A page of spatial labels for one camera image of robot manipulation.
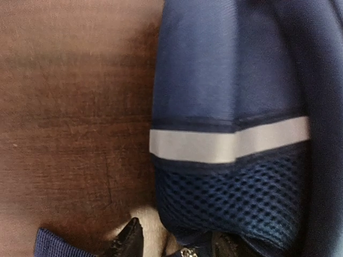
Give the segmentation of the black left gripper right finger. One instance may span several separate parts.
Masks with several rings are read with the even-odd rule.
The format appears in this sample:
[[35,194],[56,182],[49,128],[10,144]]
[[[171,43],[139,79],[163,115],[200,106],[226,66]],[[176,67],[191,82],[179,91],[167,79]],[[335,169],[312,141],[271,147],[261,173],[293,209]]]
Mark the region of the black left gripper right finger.
[[257,253],[239,236],[227,233],[212,233],[213,257],[257,257]]

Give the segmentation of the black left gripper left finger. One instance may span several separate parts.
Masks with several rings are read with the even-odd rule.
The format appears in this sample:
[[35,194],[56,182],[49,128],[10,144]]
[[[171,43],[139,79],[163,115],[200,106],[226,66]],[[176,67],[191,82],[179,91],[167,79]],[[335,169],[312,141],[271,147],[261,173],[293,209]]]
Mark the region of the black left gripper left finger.
[[103,256],[142,257],[143,250],[143,228],[139,219],[134,217],[115,237],[111,243],[111,246],[103,252]]

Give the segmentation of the navy blue student backpack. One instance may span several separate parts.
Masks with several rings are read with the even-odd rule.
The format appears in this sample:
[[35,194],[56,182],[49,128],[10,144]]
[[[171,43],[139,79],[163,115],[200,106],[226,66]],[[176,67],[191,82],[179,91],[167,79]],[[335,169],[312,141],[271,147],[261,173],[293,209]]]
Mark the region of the navy blue student backpack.
[[342,256],[342,1],[165,1],[143,256]]

